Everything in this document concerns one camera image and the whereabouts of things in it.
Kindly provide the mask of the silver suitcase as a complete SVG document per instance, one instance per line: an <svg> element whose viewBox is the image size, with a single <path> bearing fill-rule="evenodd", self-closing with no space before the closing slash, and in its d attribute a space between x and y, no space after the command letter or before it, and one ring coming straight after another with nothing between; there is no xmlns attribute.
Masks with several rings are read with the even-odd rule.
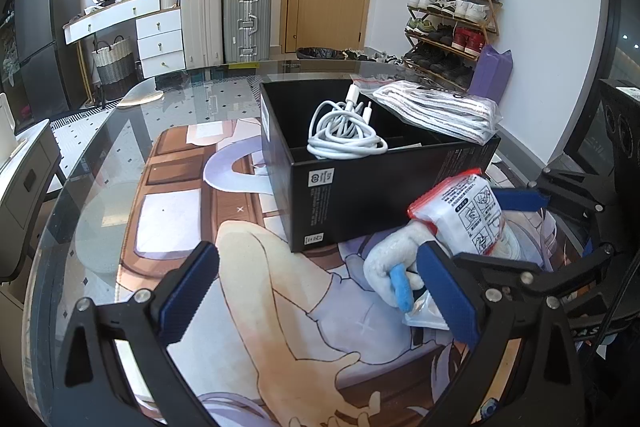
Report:
<svg viewBox="0 0 640 427"><path fill-rule="evenodd" d="M222 0L222 20L227 63L268 60L271 0Z"/></svg>

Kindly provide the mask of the black cardboard storage box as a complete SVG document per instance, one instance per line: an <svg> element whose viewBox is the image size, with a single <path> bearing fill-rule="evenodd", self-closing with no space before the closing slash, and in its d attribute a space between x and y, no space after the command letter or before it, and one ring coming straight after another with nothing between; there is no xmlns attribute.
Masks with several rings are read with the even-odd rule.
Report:
<svg viewBox="0 0 640 427"><path fill-rule="evenodd" d="M260 87L262 153L288 246L294 253L404 225L407 208L438 182L486 169L498 136L485 145L406 124L381 105L373 129L388 143L382 155L318 159L308 152L312 115L345 98L346 79L278 81Z"/></svg>

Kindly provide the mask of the white drawer desk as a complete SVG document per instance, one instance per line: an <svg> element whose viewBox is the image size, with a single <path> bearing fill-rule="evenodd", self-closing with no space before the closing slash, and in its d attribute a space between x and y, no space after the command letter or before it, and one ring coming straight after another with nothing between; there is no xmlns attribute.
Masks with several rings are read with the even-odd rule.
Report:
<svg viewBox="0 0 640 427"><path fill-rule="evenodd" d="M177 0L122 0L70 20L63 32L67 44L88 37L130 37L144 78L186 68Z"/></svg>

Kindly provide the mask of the white plush toy blue beak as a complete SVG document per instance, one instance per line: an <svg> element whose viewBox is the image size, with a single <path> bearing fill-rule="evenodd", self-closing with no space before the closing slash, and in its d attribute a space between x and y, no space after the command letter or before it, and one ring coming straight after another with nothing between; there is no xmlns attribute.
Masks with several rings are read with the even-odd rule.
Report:
<svg viewBox="0 0 640 427"><path fill-rule="evenodd" d="M370 250L363 274L384 303L404 313L412 309L413 291L424 287L416 269L416 255L422 244L434 241L434 231L431 223L411 220Z"/></svg>

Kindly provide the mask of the white sachet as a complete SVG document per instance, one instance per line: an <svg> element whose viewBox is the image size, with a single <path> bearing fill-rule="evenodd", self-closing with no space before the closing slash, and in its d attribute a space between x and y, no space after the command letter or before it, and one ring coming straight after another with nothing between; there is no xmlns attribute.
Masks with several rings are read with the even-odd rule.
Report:
<svg viewBox="0 0 640 427"><path fill-rule="evenodd" d="M448 331L449 329L447 322L436 306L435 300L428 291L425 291L422 296L416 299L413 303L413 308L404 314L402 321L416 329L438 329L439 331Z"/></svg>

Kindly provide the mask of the adidas bag with rope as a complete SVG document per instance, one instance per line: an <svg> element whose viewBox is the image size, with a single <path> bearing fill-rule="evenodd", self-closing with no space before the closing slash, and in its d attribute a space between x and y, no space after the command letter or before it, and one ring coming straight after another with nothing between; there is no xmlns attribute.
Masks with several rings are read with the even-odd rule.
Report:
<svg viewBox="0 0 640 427"><path fill-rule="evenodd" d="M406 124L450 138L485 145L501 120L490 98L431 87L410 80L352 76L359 91Z"/></svg>

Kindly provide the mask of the grey side cabinet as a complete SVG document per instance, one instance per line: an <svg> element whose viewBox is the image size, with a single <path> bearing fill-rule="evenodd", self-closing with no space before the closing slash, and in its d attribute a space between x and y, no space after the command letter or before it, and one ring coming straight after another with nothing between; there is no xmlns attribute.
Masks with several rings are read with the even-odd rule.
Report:
<svg viewBox="0 0 640 427"><path fill-rule="evenodd" d="M50 121L34 124L17 135L17 153L1 169L1 282L18 277L30 253L38 213L62 154Z"/></svg>

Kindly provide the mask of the anime print table mat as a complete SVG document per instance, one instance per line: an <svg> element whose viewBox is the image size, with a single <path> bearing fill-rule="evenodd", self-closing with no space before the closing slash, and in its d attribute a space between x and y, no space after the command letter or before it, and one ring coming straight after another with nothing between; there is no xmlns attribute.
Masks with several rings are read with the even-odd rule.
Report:
<svg viewBox="0 0 640 427"><path fill-rule="evenodd" d="M154 288L203 241L220 271L168 349L223 426L415 426L466 349L413 329L363 274L374 233L303 254L286 243L258 120L170 127L139 180L115 283Z"/></svg>

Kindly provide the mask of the white suitcase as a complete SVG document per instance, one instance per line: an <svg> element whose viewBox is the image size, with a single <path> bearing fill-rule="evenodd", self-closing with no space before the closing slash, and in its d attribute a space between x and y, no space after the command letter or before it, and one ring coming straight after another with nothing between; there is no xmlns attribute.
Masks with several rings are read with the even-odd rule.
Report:
<svg viewBox="0 0 640 427"><path fill-rule="evenodd" d="M180 0L186 69L219 66L224 62L221 0Z"/></svg>

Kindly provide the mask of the woven laundry basket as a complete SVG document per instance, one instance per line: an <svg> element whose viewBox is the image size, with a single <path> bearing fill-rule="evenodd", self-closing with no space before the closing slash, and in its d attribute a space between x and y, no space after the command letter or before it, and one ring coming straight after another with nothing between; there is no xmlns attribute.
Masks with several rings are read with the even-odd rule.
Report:
<svg viewBox="0 0 640 427"><path fill-rule="evenodd" d="M117 36L112 43L98 41L92 57L103 86L134 75L134 48L129 38Z"/></svg>

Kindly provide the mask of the black refrigerator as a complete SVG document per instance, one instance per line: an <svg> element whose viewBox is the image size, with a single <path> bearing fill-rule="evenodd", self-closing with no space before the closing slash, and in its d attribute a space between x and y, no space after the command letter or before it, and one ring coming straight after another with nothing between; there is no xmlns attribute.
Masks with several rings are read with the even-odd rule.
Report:
<svg viewBox="0 0 640 427"><path fill-rule="evenodd" d="M20 73L32 117L73 112L87 101L77 51L63 26L81 10L81 0L15 0L15 39Z"/></svg>

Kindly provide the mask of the red white snack packet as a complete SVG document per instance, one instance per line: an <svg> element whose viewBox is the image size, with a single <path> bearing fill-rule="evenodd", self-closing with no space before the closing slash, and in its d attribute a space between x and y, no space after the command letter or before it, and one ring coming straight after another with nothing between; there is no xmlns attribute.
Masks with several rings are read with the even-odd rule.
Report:
<svg viewBox="0 0 640 427"><path fill-rule="evenodd" d="M453 256L489 255L504 228L497 197L478 168L440 181L409 205L408 216L427 225Z"/></svg>

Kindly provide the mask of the purple bag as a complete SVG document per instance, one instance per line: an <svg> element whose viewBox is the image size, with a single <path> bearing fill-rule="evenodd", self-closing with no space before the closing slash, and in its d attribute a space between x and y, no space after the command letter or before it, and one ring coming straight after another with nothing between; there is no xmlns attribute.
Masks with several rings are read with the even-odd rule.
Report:
<svg viewBox="0 0 640 427"><path fill-rule="evenodd" d="M512 52L498 52L486 44L478 59L468 93L499 104L512 74Z"/></svg>

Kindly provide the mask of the wooden shoe rack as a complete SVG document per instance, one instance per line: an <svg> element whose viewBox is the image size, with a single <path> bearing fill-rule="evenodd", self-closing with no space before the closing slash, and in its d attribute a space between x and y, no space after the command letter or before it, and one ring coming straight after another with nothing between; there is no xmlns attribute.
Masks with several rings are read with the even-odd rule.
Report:
<svg viewBox="0 0 640 427"><path fill-rule="evenodd" d="M500 0L408 0L406 7L404 34L410 49L402 61L468 90L480 54L499 35Z"/></svg>

